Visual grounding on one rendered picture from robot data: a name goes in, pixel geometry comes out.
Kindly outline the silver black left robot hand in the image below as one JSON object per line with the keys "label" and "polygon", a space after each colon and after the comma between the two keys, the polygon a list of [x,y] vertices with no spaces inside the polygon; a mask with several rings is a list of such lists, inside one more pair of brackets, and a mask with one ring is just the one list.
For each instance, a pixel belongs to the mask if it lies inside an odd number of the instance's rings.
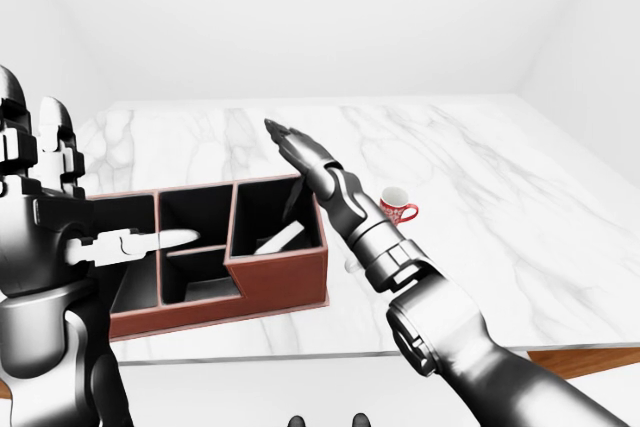
{"label": "silver black left robot hand", "polygon": [[192,229],[92,233],[94,205],[78,180],[85,173],[67,108],[46,97],[31,124],[23,89],[0,65],[0,291],[9,298],[83,279],[89,267],[140,260],[194,242]]}

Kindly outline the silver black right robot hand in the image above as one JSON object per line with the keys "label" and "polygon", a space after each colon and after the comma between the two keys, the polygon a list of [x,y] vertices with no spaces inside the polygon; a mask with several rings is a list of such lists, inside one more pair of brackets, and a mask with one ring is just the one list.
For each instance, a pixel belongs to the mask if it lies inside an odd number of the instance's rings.
{"label": "silver black right robot hand", "polygon": [[332,227],[349,246],[377,224],[389,223],[363,191],[358,177],[346,171],[321,144],[293,127],[270,119],[264,124],[281,156],[301,173]]}

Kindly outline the white book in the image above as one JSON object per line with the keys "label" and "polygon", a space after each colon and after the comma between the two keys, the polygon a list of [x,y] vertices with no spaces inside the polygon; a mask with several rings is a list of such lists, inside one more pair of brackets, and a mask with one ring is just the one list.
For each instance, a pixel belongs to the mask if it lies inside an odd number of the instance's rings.
{"label": "white book", "polygon": [[303,233],[304,226],[298,221],[293,221],[257,248],[254,254],[265,255],[280,252]]}

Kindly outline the red-brown desk caddy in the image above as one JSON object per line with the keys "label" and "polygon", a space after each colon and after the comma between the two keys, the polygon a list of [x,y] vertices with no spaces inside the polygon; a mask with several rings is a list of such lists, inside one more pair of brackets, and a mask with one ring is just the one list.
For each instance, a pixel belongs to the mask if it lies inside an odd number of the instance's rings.
{"label": "red-brown desk caddy", "polygon": [[[110,337],[129,339],[323,305],[328,246],[317,202],[295,176],[94,197],[96,232],[192,229],[198,240],[98,267]],[[257,248],[298,221],[282,251]]]}

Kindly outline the red patterned mug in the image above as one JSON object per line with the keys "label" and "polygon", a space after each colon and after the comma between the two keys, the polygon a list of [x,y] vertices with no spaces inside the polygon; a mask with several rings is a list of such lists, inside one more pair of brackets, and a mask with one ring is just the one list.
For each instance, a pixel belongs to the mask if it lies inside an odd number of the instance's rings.
{"label": "red patterned mug", "polygon": [[382,191],[379,206],[395,226],[415,219],[419,213],[419,207],[409,202],[408,193],[397,186]]}

